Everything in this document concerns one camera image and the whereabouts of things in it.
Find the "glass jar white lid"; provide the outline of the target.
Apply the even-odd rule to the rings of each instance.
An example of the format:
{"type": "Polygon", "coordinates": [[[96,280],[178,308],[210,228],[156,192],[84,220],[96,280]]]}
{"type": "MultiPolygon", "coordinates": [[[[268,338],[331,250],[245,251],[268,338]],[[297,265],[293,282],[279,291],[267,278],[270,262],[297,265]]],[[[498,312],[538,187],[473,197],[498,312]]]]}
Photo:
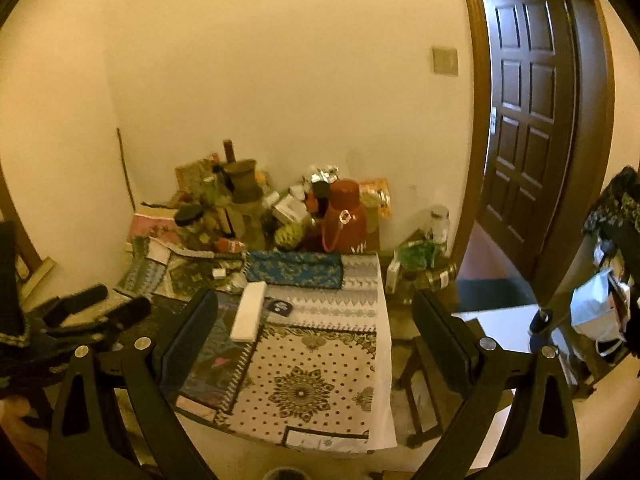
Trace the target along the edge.
{"type": "Polygon", "coordinates": [[[448,246],[450,229],[449,210],[442,205],[433,205],[427,222],[427,238],[444,254],[448,246]]]}

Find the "wall light switch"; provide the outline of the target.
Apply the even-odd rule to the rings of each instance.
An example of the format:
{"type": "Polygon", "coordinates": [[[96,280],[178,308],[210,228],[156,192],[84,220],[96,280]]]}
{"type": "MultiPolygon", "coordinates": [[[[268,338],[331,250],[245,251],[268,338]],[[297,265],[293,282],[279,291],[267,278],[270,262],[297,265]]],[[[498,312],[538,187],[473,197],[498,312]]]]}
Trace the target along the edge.
{"type": "Polygon", "coordinates": [[[436,75],[453,76],[459,75],[458,50],[450,47],[432,47],[433,72],[436,75]]]}

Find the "red pink packet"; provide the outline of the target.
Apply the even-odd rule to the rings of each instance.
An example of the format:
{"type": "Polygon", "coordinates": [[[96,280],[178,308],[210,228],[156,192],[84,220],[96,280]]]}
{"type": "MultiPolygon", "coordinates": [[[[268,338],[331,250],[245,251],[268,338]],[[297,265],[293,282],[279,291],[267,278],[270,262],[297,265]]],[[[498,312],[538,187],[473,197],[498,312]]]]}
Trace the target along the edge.
{"type": "Polygon", "coordinates": [[[225,254],[242,254],[242,252],[247,251],[246,245],[239,240],[224,237],[216,240],[215,248],[217,252],[224,252],[225,254]]]}

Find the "brown ceramic vase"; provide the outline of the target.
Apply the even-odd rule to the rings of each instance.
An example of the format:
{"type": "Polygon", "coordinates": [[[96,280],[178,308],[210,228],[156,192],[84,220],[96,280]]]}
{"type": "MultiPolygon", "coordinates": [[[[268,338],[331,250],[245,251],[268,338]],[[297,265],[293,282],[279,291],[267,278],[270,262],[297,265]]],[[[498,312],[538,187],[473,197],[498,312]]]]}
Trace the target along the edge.
{"type": "Polygon", "coordinates": [[[256,160],[242,159],[229,162],[224,173],[232,184],[232,200],[236,204],[257,202],[264,193],[256,179],[256,160]]]}

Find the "dark wine bottle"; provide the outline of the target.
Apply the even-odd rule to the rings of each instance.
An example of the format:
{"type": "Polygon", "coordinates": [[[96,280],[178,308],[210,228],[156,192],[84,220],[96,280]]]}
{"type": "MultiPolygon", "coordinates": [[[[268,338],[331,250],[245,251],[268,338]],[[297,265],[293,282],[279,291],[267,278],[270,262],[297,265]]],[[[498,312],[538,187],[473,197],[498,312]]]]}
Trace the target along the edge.
{"type": "Polygon", "coordinates": [[[228,164],[236,161],[233,142],[230,139],[224,140],[224,157],[228,164]]]}

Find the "patchwork patterned tablecloth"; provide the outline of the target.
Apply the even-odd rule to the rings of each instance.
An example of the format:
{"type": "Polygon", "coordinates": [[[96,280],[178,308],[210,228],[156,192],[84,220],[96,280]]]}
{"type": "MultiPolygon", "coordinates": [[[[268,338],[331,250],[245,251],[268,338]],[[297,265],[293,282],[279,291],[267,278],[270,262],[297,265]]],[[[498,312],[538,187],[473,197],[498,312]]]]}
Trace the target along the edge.
{"type": "Polygon", "coordinates": [[[204,425],[286,448],[369,454],[397,443],[392,342],[375,254],[194,252],[138,237],[121,297],[176,312],[203,287],[218,298],[212,330],[169,398],[204,425]],[[265,282],[256,340],[230,338],[248,283],[265,282]]]}

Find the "white plastic bag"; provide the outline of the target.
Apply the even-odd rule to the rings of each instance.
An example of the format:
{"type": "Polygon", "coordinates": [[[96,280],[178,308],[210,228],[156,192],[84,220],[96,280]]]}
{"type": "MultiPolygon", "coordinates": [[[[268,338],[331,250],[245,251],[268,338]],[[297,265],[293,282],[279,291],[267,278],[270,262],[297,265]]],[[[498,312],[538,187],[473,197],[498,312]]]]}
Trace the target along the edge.
{"type": "Polygon", "coordinates": [[[575,332],[597,344],[619,344],[620,326],[610,291],[611,270],[594,274],[577,287],[570,300],[570,324],[575,332]]]}

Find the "dark stool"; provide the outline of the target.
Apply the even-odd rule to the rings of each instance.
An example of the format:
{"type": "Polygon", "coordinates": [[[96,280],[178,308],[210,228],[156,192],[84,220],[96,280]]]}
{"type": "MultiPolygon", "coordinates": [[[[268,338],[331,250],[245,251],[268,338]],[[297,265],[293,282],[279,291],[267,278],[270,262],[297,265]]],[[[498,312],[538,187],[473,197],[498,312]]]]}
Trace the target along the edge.
{"type": "Polygon", "coordinates": [[[444,434],[477,380],[484,335],[452,315],[440,299],[426,289],[416,292],[411,318],[418,334],[402,344],[410,348],[408,361],[394,387],[406,394],[412,431],[408,448],[420,448],[444,434]]]}

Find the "pink patterned box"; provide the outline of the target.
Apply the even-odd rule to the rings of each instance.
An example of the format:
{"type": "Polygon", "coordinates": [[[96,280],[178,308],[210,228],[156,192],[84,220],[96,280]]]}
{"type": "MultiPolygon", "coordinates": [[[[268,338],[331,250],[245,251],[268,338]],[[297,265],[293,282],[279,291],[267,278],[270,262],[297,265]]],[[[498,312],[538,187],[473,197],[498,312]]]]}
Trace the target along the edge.
{"type": "Polygon", "coordinates": [[[131,243],[136,237],[145,237],[180,245],[178,226],[175,222],[177,212],[177,209],[165,207],[140,206],[132,217],[127,242],[131,243]]]}

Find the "white rectangular box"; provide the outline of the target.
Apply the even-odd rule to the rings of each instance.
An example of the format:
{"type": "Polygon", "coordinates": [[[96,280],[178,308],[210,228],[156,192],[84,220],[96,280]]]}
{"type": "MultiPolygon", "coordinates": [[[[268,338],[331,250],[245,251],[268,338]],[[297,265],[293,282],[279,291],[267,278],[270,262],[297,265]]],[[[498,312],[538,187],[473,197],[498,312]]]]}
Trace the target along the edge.
{"type": "Polygon", "coordinates": [[[244,288],[230,333],[232,341],[245,344],[256,340],[266,289],[265,282],[248,283],[244,288]]]}

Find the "patterned picture frame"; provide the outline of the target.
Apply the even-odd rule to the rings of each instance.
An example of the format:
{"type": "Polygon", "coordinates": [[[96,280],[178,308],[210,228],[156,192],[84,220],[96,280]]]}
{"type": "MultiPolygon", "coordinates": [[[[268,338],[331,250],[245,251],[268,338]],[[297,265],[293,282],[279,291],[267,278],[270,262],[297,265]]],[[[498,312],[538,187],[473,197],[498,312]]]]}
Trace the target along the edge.
{"type": "Polygon", "coordinates": [[[205,180],[213,175],[213,169],[219,164],[216,154],[188,162],[175,168],[178,190],[192,196],[204,193],[205,180]]]}

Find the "small white box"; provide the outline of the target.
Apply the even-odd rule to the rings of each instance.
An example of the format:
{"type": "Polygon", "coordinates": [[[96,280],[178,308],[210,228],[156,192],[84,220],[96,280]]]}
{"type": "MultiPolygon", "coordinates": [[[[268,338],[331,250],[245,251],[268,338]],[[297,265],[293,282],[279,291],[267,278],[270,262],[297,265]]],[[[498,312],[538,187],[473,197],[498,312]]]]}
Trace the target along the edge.
{"type": "Polygon", "coordinates": [[[279,200],[272,213],[282,224],[304,223],[309,216],[306,205],[291,194],[279,200]]]}

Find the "green custard apple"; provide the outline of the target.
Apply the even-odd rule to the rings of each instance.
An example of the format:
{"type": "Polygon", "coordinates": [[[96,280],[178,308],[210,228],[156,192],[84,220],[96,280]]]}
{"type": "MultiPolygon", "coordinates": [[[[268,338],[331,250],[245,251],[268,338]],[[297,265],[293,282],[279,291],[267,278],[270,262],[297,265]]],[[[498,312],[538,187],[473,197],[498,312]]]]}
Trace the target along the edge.
{"type": "Polygon", "coordinates": [[[306,226],[303,223],[288,223],[279,226],[274,232],[274,246],[285,252],[292,252],[299,248],[306,236],[306,226]]]}

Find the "red thermos jug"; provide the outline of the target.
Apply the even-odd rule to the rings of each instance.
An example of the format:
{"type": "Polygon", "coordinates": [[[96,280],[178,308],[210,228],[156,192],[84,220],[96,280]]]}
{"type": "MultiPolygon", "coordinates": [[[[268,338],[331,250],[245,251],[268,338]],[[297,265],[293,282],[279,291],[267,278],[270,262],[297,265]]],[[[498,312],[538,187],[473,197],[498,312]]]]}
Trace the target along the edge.
{"type": "Polygon", "coordinates": [[[337,180],[330,185],[329,205],[322,221],[322,247],[327,254],[362,254],[367,246],[367,219],[359,185],[337,180]]]}

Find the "green leafy plant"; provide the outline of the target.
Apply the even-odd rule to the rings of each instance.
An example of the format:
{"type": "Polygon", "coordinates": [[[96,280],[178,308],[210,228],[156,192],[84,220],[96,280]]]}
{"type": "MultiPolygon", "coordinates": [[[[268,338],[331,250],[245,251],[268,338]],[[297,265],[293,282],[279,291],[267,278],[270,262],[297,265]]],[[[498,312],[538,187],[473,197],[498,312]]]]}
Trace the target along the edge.
{"type": "Polygon", "coordinates": [[[413,240],[398,248],[400,265],[408,271],[434,269],[439,247],[431,240],[413,240]]]}

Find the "dark wooden door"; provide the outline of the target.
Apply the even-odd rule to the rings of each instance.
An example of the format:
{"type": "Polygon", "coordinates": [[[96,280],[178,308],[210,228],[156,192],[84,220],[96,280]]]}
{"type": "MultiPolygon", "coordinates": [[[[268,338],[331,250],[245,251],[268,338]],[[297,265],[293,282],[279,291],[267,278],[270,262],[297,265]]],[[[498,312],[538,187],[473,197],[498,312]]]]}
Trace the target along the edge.
{"type": "Polygon", "coordinates": [[[491,66],[480,225],[530,278],[572,146],[576,62],[565,0],[485,0],[491,66]]]}

